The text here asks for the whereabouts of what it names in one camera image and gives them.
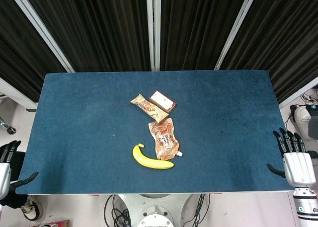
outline yellow banana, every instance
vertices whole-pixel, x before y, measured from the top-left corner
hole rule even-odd
[[[133,156],[139,164],[154,169],[169,169],[173,167],[173,163],[170,161],[156,160],[144,156],[140,151],[140,147],[143,146],[144,145],[136,145],[133,149]]]

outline blue table surface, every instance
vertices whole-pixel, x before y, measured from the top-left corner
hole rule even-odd
[[[130,103],[156,90],[170,113],[183,157],[168,170],[139,165],[132,149],[156,158],[148,123]],[[48,74],[17,189],[25,194],[203,193],[290,190],[273,130],[283,127],[265,71]]]

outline wrapped snack bar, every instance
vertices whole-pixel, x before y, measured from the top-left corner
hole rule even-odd
[[[173,122],[171,118],[166,119],[160,124],[152,122],[149,125],[149,130],[156,143],[157,159],[169,160],[175,155],[182,156],[179,149],[179,142],[174,137]]]
[[[130,101],[132,104],[137,105],[139,108],[144,110],[149,116],[151,116],[157,123],[165,120],[169,114],[164,112],[159,107],[155,106],[151,102],[147,101],[141,94]]]

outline curtain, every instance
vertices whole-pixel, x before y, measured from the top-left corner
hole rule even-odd
[[[30,0],[76,72],[150,71],[146,0]]]
[[[244,0],[161,0],[160,70],[214,68]]]
[[[267,70],[279,102],[318,76],[318,0],[254,0],[222,70]]]
[[[14,0],[1,0],[0,21],[0,77],[37,102],[45,74],[65,69]]]

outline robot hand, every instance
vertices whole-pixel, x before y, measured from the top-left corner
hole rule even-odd
[[[16,151],[20,143],[21,141],[12,141],[11,143],[0,147],[0,151],[2,150],[2,154],[0,156],[0,200],[6,197],[9,191],[32,181],[38,174],[37,172],[35,172],[29,178],[23,181],[17,181],[10,184],[10,161],[13,153]]]
[[[283,138],[273,131],[283,158],[284,170],[279,171],[267,164],[268,169],[276,175],[286,178],[287,182],[295,188],[294,202],[302,227],[315,227],[318,224],[318,201],[316,192],[310,187],[316,183],[311,156],[306,153],[302,138],[290,131],[279,129]]]

